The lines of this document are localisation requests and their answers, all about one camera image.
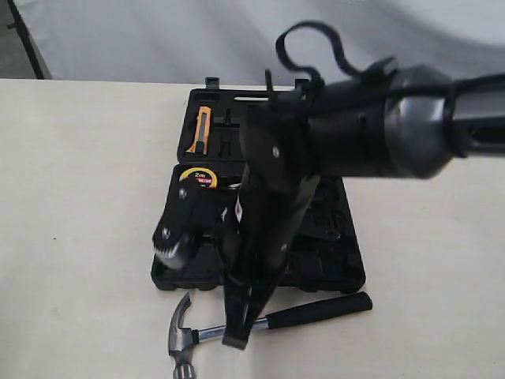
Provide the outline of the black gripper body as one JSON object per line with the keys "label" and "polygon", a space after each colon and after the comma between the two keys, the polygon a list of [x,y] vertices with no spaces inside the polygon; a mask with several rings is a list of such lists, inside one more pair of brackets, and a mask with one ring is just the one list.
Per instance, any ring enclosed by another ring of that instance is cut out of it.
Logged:
{"label": "black gripper body", "polygon": [[275,287],[284,276],[297,229],[320,182],[310,176],[286,192],[244,173],[223,224],[225,288]]}

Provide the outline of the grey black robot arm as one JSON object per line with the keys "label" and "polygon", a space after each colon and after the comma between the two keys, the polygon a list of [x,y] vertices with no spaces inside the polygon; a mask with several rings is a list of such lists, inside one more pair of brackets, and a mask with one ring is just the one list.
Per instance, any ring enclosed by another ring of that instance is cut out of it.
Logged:
{"label": "grey black robot arm", "polygon": [[324,176],[430,179],[453,159],[504,154],[504,77],[427,66],[269,91],[240,128],[241,185],[224,224],[225,329],[244,349],[289,264]]}

